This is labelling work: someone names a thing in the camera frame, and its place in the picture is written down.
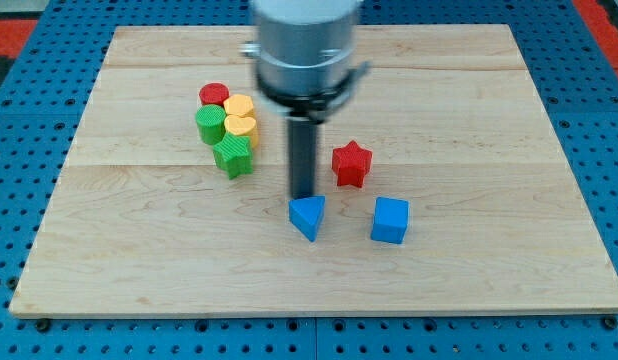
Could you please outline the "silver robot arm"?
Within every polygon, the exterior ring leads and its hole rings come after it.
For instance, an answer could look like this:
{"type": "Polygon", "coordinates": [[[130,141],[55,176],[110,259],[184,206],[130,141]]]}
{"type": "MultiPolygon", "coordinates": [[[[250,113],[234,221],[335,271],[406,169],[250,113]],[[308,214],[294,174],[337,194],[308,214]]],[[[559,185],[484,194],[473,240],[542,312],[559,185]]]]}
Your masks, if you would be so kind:
{"type": "Polygon", "coordinates": [[[258,91],[289,115],[323,123],[353,96],[370,68],[352,65],[359,0],[253,0],[258,91]]]}

